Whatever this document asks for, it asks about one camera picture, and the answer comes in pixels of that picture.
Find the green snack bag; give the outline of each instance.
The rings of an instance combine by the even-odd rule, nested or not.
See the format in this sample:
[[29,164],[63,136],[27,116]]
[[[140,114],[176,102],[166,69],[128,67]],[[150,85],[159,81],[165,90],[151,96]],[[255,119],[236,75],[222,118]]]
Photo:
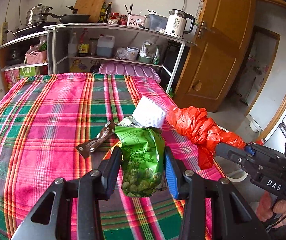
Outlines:
[[115,126],[122,142],[122,190],[129,197],[150,197],[161,183],[165,142],[156,128]]

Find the power strip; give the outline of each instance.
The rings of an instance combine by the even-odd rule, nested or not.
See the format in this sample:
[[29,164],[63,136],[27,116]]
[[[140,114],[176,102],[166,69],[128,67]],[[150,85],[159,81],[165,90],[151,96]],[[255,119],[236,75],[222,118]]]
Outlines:
[[8,22],[3,22],[0,33],[0,45],[7,42]]

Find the metal bolt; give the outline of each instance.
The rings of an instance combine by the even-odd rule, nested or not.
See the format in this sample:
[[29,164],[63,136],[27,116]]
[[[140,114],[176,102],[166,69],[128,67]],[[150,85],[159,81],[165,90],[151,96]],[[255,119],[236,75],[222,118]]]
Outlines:
[[93,177],[96,177],[96,176],[100,175],[100,171],[99,170],[92,170],[90,172],[90,175],[93,176]]
[[194,174],[194,171],[191,171],[191,170],[186,170],[186,171],[184,172],[184,174],[185,174],[186,176],[189,176],[189,177],[191,177],[191,176],[193,176],[193,174]]
[[227,178],[221,178],[221,179],[220,179],[220,182],[221,182],[222,184],[229,184],[229,180],[228,180]]
[[61,184],[61,183],[64,182],[64,179],[63,179],[63,178],[56,178],[56,179],[54,180],[54,182],[55,182],[55,184]]

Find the red plastic bag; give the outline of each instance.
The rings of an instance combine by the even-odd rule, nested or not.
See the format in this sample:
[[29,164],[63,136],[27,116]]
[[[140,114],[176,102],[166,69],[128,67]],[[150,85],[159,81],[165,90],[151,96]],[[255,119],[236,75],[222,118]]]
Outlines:
[[203,170],[212,167],[213,154],[218,143],[224,142],[240,149],[245,147],[240,136],[222,130],[212,118],[207,118],[205,108],[190,106],[180,109],[170,106],[166,120],[180,135],[186,136],[193,144],[197,144],[198,164]]

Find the white crochet cloth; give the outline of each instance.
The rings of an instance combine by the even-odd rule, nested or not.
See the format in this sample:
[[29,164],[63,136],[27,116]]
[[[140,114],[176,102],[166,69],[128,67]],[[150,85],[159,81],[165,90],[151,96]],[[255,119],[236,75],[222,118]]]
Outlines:
[[162,128],[166,112],[153,100],[143,96],[132,116],[142,126]]

